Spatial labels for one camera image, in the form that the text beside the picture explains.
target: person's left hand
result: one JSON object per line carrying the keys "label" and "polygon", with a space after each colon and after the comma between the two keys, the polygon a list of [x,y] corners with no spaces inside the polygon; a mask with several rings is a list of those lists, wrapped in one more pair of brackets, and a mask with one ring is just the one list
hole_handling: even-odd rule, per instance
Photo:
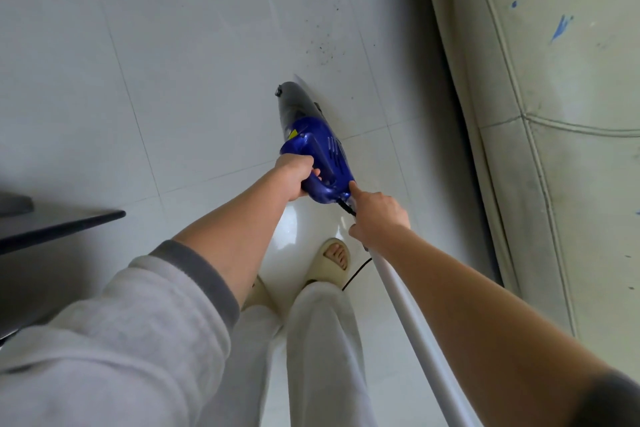
{"label": "person's left hand", "polygon": [[314,158],[310,155],[282,154],[278,157],[274,170],[282,176],[289,201],[307,195],[300,188],[300,183],[307,179],[311,172],[320,176],[320,169],[314,169]]}

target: blue paint mark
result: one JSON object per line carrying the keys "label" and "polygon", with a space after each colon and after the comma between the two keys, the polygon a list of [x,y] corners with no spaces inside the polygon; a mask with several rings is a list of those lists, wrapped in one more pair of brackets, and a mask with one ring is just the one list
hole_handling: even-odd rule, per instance
{"label": "blue paint mark", "polygon": [[562,14],[562,17],[560,18],[560,24],[558,24],[556,32],[554,33],[554,36],[551,38],[551,42],[555,41],[556,38],[564,34],[566,27],[569,26],[569,22],[571,22],[572,20],[573,20],[573,16],[568,18],[567,16]]}

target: person's right arm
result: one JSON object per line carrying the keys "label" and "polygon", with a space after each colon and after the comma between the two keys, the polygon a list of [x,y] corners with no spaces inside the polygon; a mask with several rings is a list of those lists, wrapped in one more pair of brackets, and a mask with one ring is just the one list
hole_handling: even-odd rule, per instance
{"label": "person's right arm", "polygon": [[355,183],[351,190],[358,215],[349,233],[396,269],[484,425],[572,424],[612,368],[522,300],[422,240],[395,199]]}

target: light gray pants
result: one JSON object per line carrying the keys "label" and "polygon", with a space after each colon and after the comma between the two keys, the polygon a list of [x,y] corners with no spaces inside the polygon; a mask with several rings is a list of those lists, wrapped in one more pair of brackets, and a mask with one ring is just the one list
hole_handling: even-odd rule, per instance
{"label": "light gray pants", "polygon": [[[281,326],[264,306],[240,315],[222,383],[199,425],[260,425],[269,345]],[[356,318],[345,293],[333,284],[314,282],[294,302],[287,321],[287,373],[291,427],[376,425]]]}

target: silver pole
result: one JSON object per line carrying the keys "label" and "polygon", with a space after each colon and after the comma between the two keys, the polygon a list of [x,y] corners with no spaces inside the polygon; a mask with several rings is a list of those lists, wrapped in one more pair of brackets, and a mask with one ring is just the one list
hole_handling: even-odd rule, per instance
{"label": "silver pole", "polygon": [[375,251],[369,251],[449,427],[482,425],[462,392],[431,329],[412,305],[411,294],[402,279],[388,261]]}

